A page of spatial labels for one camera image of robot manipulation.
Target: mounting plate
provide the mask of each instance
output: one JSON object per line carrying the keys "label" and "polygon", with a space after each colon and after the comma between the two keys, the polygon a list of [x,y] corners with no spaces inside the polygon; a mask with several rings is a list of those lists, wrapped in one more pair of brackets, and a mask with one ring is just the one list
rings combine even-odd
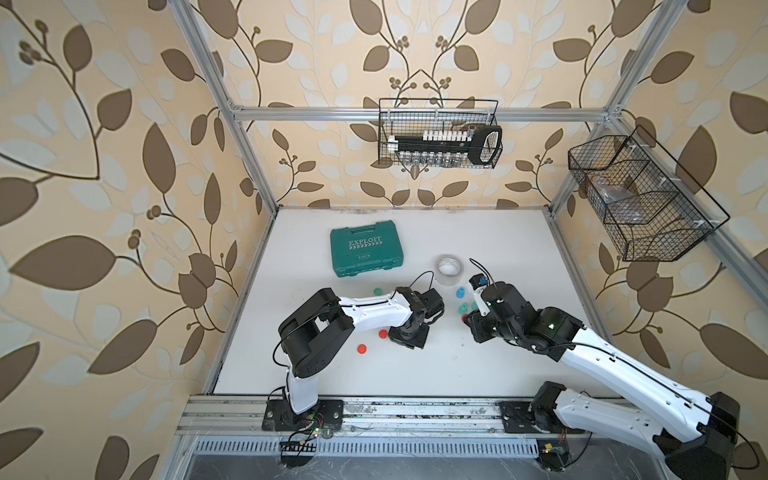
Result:
{"label": "mounting plate", "polygon": [[266,403],[261,429],[265,432],[295,432],[309,426],[309,415],[323,416],[323,432],[337,432],[344,419],[344,402],[341,400],[320,400],[317,405],[301,415],[296,415],[287,400],[275,399]]}

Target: white table surface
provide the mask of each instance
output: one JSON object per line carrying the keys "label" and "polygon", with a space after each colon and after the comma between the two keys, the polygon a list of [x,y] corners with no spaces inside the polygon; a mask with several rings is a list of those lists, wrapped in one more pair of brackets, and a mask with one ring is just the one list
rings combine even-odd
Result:
{"label": "white table surface", "polygon": [[[331,229],[393,220],[405,260],[401,267],[338,278],[331,264]],[[556,306],[586,322],[586,314],[539,210],[281,210],[237,324],[214,392],[266,394],[284,385],[286,369],[272,362],[277,327],[317,290],[372,296],[408,286],[432,270],[441,255],[464,263],[459,285],[433,285],[445,315],[431,326],[424,349],[407,349],[379,331],[353,332],[319,375],[320,395],[338,396],[533,396],[545,380],[593,396],[615,394],[597,380],[547,356],[492,339],[478,344],[461,321],[456,289],[479,273],[475,258],[496,281],[515,285],[534,308]],[[424,292],[429,275],[414,290]],[[359,344],[367,353],[357,353]],[[277,358],[288,363],[278,350]]]}

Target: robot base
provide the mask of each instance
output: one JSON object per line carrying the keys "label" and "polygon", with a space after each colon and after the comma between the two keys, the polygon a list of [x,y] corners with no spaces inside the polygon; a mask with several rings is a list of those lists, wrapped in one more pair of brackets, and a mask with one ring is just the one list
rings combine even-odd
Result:
{"label": "robot base", "polygon": [[322,415],[323,435],[339,431],[344,419],[344,402],[341,400],[320,400],[311,409],[297,415],[293,413],[287,400],[270,400],[266,403],[261,429],[265,432],[295,432],[309,426],[309,416],[313,413]]}
{"label": "robot base", "polygon": [[419,327],[419,331],[416,332],[416,334],[411,339],[403,339],[402,336],[400,335],[400,330],[398,327],[395,327],[395,326],[389,327],[389,339],[392,340],[394,343],[407,346],[410,349],[413,349],[414,347],[419,347],[420,349],[423,349],[424,344],[427,343],[428,334],[429,334],[429,325],[426,325],[424,323],[422,323],[422,325]]}

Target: floral wallpaper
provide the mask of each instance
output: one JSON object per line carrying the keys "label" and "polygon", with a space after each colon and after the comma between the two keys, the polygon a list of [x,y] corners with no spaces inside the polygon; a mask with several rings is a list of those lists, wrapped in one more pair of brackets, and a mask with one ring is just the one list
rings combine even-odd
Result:
{"label": "floral wallpaper", "polygon": [[[768,270],[767,45],[765,2],[692,0],[624,114],[678,157],[690,176],[669,167],[684,183],[698,192],[696,180],[722,203],[733,216],[723,229]],[[583,193],[559,219],[614,343],[686,386],[736,398],[741,432],[765,445],[768,315],[709,247],[673,263],[622,262]],[[765,478],[764,455],[760,463],[733,477]],[[755,464],[748,445],[734,464]]]}
{"label": "floral wallpaper", "polygon": [[654,0],[192,0],[236,104],[603,107]]}
{"label": "floral wallpaper", "polygon": [[493,169],[404,167],[378,159],[370,124],[306,123],[247,123],[275,198],[288,207],[543,207],[568,172],[568,148],[588,135],[579,122],[530,123],[525,134],[502,123],[504,153]]}
{"label": "floral wallpaper", "polygon": [[151,478],[268,215],[164,2],[0,25],[0,477]]}

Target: metal extrusion bar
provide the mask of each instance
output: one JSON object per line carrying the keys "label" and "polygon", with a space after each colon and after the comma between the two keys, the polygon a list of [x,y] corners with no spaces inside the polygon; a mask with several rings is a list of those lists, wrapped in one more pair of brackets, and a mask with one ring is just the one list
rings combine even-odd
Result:
{"label": "metal extrusion bar", "polygon": [[264,172],[253,152],[248,136],[243,126],[232,114],[232,102],[227,94],[227,88],[219,74],[213,55],[208,50],[205,38],[200,31],[197,22],[194,19],[194,11],[188,0],[170,0],[170,8],[176,18],[176,23],[181,30],[187,43],[190,46],[192,55],[194,55],[197,64],[200,66],[200,73],[210,90],[211,96],[216,102],[216,106],[221,112],[221,118],[232,134],[235,145],[243,155],[244,164],[248,174],[253,178],[258,191],[261,193],[264,206],[272,215],[277,212],[277,202],[272,195],[269,182],[266,180]]}
{"label": "metal extrusion bar", "polygon": [[264,255],[264,250],[266,250],[266,244],[270,239],[272,227],[275,225],[275,219],[276,215],[270,215],[270,219],[268,220],[266,228],[264,228],[264,235],[262,235],[261,241],[259,242],[259,247],[253,255],[253,261],[248,267],[248,273],[246,274],[245,280],[243,281],[243,286],[240,288],[240,296],[238,296],[237,302],[235,303],[235,306],[232,310],[232,314],[230,315],[230,322],[227,327],[227,332],[224,333],[224,338],[221,341],[221,345],[219,345],[216,358],[211,364],[210,371],[206,376],[205,383],[203,385],[203,393],[214,392],[216,382],[219,379],[219,373],[221,373],[221,367],[224,365],[224,359],[227,357],[227,352],[230,350],[232,338],[237,331],[237,324],[243,314],[245,302],[248,300],[248,296],[250,295],[251,285],[253,285],[253,280],[256,278],[256,271],[259,269],[259,264],[261,263],[261,259]]}
{"label": "metal extrusion bar", "polygon": [[584,278],[584,275],[581,273],[578,263],[576,263],[576,259],[571,252],[571,249],[568,247],[568,242],[565,241],[565,236],[563,235],[562,230],[560,230],[558,220],[554,217],[547,217],[547,225],[549,225],[549,230],[552,232],[552,238],[554,238],[554,242],[557,244],[558,250],[560,250],[560,256],[563,257],[565,268],[571,276],[571,281],[576,288],[576,294],[587,314],[589,325],[606,342],[613,343],[613,336],[608,330],[605,318],[600,311],[598,303],[593,297],[592,291],[589,290],[587,279]]}
{"label": "metal extrusion bar", "polygon": [[[403,111],[432,111],[432,109],[397,108]],[[486,110],[453,109],[463,114],[484,114]],[[378,108],[234,108],[234,116],[239,121],[377,121]],[[602,108],[499,108],[496,121],[586,121],[602,122],[607,112]]]}
{"label": "metal extrusion bar", "polygon": [[[620,114],[611,115],[610,122],[612,128],[619,135],[630,135],[634,130]],[[659,159],[656,151],[645,146],[642,148],[654,159],[665,174],[669,175],[670,178],[677,178],[677,175]],[[688,191],[682,182],[680,182],[680,189],[699,210],[707,212],[707,208],[703,207],[697,197]],[[705,242],[763,311],[768,313],[768,274],[766,271],[723,228],[718,228],[712,232],[705,239]]]}
{"label": "metal extrusion bar", "polygon": [[621,80],[616,85],[614,93],[608,99],[608,111],[611,113],[621,111],[627,104],[632,91],[637,86],[650,62],[656,56],[656,52],[661,44],[664,43],[687,3],[688,0],[664,0],[664,2],[661,2],[659,11],[654,17],[648,32],[643,37],[643,41],[637,47],[637,51],[621,75]]}

